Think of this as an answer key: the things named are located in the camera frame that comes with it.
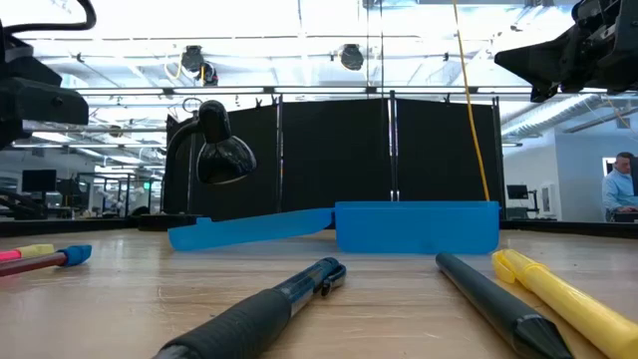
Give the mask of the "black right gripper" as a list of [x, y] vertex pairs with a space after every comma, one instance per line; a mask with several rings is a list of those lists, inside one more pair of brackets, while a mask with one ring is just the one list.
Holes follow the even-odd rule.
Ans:
[[543, 103], [559, 86], [638, 91], [638, 0], [580, 0], [574, 25], [551, 41], [500, 51], [494, 62], [531, 85]]

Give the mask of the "pink pencil yellow eraser cap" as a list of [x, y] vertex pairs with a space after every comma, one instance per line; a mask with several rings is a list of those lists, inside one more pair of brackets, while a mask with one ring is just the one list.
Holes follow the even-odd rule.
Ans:
[[55, 251], [53, 244], [31, 244], [11, 250], [0, 251], [0, 262], [31, 258], [51, 254]]

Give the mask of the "brown pencil blue eraser cap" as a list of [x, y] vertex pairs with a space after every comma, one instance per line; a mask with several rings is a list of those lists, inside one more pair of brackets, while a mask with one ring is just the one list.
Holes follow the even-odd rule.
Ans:
[[72, 245], [51, 254], [1, 262], [0, 277], [50, 266], [76, 266], [87, 261], [91, 254], [92, 247], [90, 245]]

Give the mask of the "yellow highlighter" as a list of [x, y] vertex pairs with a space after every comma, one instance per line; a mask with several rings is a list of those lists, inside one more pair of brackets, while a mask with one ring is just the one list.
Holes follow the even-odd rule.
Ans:
[[638, 359], [638, 324], [513, 249], [491, 255], [496, 276], [520, 283], [610, 359]]

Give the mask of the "plain black pen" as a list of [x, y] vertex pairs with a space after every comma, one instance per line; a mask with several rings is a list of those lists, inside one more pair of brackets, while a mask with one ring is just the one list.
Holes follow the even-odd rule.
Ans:
[[450, 253], [436, 255], [440, 271], [523, 359], [575, 359], [556, 325]]

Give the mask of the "black grip pen blue barrel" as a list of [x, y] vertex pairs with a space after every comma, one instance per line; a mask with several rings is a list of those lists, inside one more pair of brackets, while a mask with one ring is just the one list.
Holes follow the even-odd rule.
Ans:
[[257, 359], [313, 297], [344, 284], [347, 268], [325, 257], [168, 341], [152, 359]]

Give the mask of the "translucent blue plastic supply box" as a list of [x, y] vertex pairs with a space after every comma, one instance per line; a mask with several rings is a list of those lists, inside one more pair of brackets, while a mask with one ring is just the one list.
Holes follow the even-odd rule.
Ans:
[[175, 250], [191, 251], [317, 233], [335, 226], [340, 250], [365, 254], [488, 254], [499, 245], [495, 201], [341, 201], [303, 209], [171, 228]]

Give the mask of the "person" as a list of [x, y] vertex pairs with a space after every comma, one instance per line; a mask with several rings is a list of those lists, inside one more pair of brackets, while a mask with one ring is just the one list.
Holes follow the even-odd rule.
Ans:
[[602, 180], [602, 205], [606, 221], [612, 221], [617, 213], [638, 212], [638, 195], [634, 194], [631, 175], [633, 158], [631, 153], [619, 153], [613, 170]]

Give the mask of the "black round hanging device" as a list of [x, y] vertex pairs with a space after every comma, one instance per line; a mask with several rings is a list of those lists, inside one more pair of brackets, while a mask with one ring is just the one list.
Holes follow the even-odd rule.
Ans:
[[206, 61], [202, 54], [202, 47], [199, 45], [189, 45], [185, 47], [181, 54], [181, 66], [192, 74], [192, 77], [199, 81], [204, 87], [216, 87], [218, 76], [214, 66]]
[[364, 57], [357, 44], [345, 44], [339, 54], [341, 65], [349, 71], [360, 71], [364, 64]]

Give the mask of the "black desk lamp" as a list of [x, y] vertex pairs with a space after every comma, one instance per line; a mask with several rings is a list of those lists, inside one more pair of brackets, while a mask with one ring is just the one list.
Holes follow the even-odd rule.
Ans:
[[201, 134], [204, 141], [197, 155], [195, 167], [189, 171], [200, 183], [222, 185], [242, 180], [257, 169], [257, 160], [249, 145], [231, 133], [230, 118], [225, 106], [208, 100], [192, 113], [190, 122], [181, 126], [170, 138], [165, 157], [162, 180], [162, 203], [159, 214], [143, 214], [138, 219], [140, 231], [167, 231], [171, 228], [197, 223], [207, 216], [191, 211], [191, 200], [181, 211], [170, 200], [178, 192], [177, 153], [182, 143]]

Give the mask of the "black folding partition screen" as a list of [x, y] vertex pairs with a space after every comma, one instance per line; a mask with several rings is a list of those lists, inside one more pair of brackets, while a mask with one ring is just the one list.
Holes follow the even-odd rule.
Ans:
[[257, 169], [226, 185], [190, 177], [203, 144], [177, 153], [181, 210], [214, 220], [331, 207], [338, 201], [502, 202], [502, 164], [492, 108], [386, 99], [286, 103], [230, 113], [231, 131]]

